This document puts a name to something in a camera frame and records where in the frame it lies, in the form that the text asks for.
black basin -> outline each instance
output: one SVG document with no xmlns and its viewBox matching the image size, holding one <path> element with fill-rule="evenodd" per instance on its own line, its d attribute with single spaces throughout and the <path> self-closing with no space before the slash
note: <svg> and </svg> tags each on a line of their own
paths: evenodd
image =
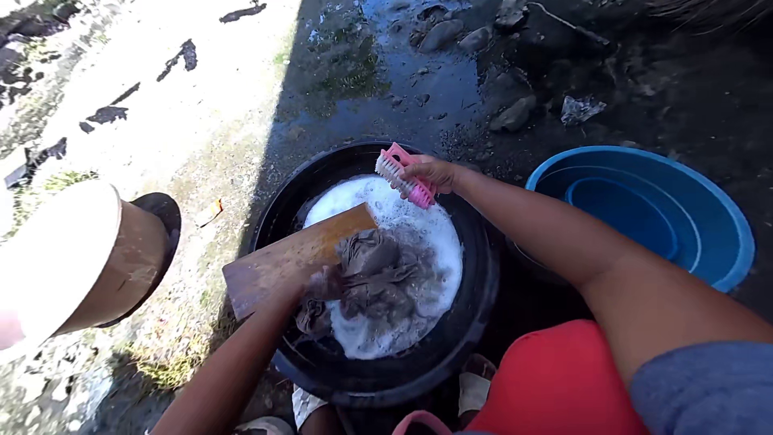
<svg viewBox="0 0 773 435">
<path fill-rule="evenodd" d="M 323 152 L 298 167 L 280 186 L 261 215 L 253 249 L 301 229 L 317 197 L 342 180 L 371 174 L 381 149 L 391 142 L 359 142 Z M 408 152 L 418 152 L 403 146 Z M 438 202 L 451 215 L 464 247 L 464 272 L 451 309 L 417 344 L 392 357 L 349 360 L 331 337 L 300 341 L 295 322 L 285 331 L 272 362 L 311 394 L 340 406 L 392 406 L 420 396 L 452 375 L 477 345 L 499 287 L 498 252 L 485 223 L 460 197 Z"/>
</svg>

soap suds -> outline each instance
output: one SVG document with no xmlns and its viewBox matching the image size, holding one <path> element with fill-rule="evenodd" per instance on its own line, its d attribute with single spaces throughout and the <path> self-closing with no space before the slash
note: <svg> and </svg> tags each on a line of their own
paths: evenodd
<svg viewBox="0 0 773 435">
<path fill-rule="evenodd" d="M 304 228 L 323 221 L 363 202 L 381 228 L 408 227 L 420 236 L 416 242 L 435 252 L 433 270 L 438 283 L 415 294 L 416 314 L 394 325 L 376 322 L 360 315 L 346 320 L 338 301 L 328 302 L 333 336 L 350 359 L 375 359 L 408 349 L 423 338 L 451 308 L 461 284 L 462 246 L 451 217 L 440 204 L 429 210 L 400 199 L 380 176 L 358 176 L 325 192 L 306 216 Z"/>
</svg>

hand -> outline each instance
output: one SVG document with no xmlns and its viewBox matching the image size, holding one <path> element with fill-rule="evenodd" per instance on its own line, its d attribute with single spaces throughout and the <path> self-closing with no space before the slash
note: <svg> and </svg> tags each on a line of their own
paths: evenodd
<svg viewBox="0 0 773 435">
<path fill-rule="evenodd" d="M 423 154 L 413 157 L 421 163 L 407 166 L 404 171 L 398 174 L 400 178 L 407 180 L 412 176 L 420 176 L 430 183 L 434 183 L 438 187 L 439 194 L 449 194 L 454 191 L 461 166 Z"/>
</svg>

pink scrub brush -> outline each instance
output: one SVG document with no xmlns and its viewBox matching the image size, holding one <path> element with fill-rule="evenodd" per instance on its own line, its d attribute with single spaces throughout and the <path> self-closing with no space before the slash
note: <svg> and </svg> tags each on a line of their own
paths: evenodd
<svg viewBox="0 0 773 435">
<path fill-rule="evenodd" d="M 434 195 L 438 188 L 420 176 L 411 177 L 409 180 L 403 180 L 398 176 L 401 169 L 414 163 L 419 161 L 405 152 L 397 142 L 392 142 L 389 149 L 381 150 L 381 155 L 376 160 L 376 173 L 408 196 L 410 202 L 427 210 L 435 203 Z"/>
</svg>

wet concrete ground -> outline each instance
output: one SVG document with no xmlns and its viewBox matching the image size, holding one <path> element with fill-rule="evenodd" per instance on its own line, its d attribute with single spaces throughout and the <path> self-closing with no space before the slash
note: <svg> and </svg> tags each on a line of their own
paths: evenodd
<svg viewBox="0 0 773 435">
<path fill-rule="evenodd" d="M 260 176 L 249 225 L 256 224 L 267 193 L 296 166 L 354 140 L 410 143 L 521 186 L 542 161 L 566 149 L 634 146 L 678 159 L 737 201 L 758 253 L 733 295 L 773 321 L 773 296 L 765 285 L 773 280 L 773 126 L 766 121 L 773 115 L 773 70 L 765 26 L 694 36 L 688 27 L 648 18 L 644 6 L 630 0 L 551 0 L 543 2 L 549 11 L 611 44 L 595 43 L 532 9 L 525 28 L 495 33 L 477 54 L 455 44 L 420 54 L 409 44 L 410 32 L 423 25 L 417 17 L 423 9 L 440 3 L 464 22 L 462 35 L 492 24 L 498 7 L 493 0 L 302 3 L 295 41 L 282 59 L 288 71 L 265 153 L 271 171 Z M 496 80 L 501 74 L 508 80 Z M 536 109 L 520 131 L 489 131 L 492 116 L 531 93 Z M 429 99 L 420 104 L 424 94 Z M 592 95 L 608 106 L 585 123 L 564 127 L 565 95 Z M 242 254 L 251 249 L 250 235 Z M 502 264 L 512 265 L 509 253 L 503 255 Z M 494 359 L 521 334 L 589 315 L 576 293 L 545 287 L 513 267 L 503 267 L 498 307 L 518 308 L 495 315 L 482 341 Z M 454 382 L 434 397 L 453 404 L 448 391 Z M 394 415 L 438 402 L 422 400 Z"/>
</svg>

